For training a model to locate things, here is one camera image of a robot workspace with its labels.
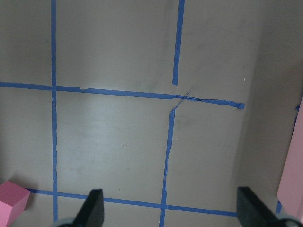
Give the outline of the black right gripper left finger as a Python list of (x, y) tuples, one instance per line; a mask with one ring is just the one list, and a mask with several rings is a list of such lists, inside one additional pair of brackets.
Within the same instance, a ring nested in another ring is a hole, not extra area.
[(73, 227), (102, 227), (105, 218), (102, 189), (91, 190), (76, 218)]

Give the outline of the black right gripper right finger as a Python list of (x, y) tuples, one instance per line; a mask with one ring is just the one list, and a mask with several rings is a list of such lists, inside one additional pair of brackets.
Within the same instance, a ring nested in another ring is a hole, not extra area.
[(242, 227), (281, 227), (271, 210), (249, 187), (237, 188), (237, 218)]

